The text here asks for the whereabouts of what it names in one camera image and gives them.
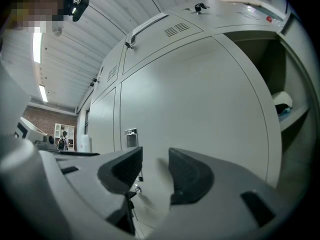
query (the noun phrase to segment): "vent slot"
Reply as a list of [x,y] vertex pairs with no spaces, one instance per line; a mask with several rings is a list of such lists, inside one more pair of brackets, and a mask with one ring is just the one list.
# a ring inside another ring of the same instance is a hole
[[180,32],[190,29],[190,27],[188,27],[186,24],[184,23],[180,23],[174,26],[177,30],[179,30]]
[[173,35],[178,34],[178,32],[177,32],[173,27],[170,27],[170,28],[166,29],[166,30],[164,31],[164,33],[165,33],[168,37],[172,37]]
[[258,17],[254,16],[250,12],[237,12],[237,14],[242,15],[243,17],[246,17],[249,20],[260,20]]
[[116,75],[117,66],[118,66],[118,65],[115,65],[114,68],[113,68],[112,70],[110,70],[110,72],[109,72],[109,74],[108,74],[108,80],[107,80],[107,82],[109,82],[109,80]]

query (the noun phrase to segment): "open cabinet compartment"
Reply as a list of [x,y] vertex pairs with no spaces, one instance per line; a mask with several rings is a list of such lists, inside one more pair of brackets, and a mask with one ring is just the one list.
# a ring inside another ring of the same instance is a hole
[[317,137],[315,111],[302,69],[275,33],[261,34],[255,33],[248,39],[239,38],[241,33],[225,35],[252,61],[271,95],[284,91],[292,98],[290,113],[278,117],[282,158],[276,190],[288,202],[295,202],[304,194],[310,180]]

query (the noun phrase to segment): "white ceiling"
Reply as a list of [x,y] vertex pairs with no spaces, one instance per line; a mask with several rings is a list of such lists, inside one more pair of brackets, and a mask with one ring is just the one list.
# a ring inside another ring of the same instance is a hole
[[74,110],[105,56],[126,34],[159,12],[188,1],[192,0],[90,0],[78,22],[64,22],[61,36],[43,34],[38,67],[33,62],[33,34],[27,31],[5,33],[2,62],[33,101],[41,101],[38,84],[43,84],[51,107]]

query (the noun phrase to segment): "shelf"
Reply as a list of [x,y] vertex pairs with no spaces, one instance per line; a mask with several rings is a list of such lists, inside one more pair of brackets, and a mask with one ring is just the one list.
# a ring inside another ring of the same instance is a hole
[[280,115],[280,129],[281,132],[290,127],[294,122],[301,118],[309,110],[309,105],[307,102],[304,102],[300,106],[293,108],[290,113]]
[[69,145],[71,145],[71,148],[73,148],[74,147],[74,138],[75,138],[75,126],[56,123],[54,137],[56,139],[60,139],[60,137],[63,135],[64,132],[66,132],[66,137],[69,140]]

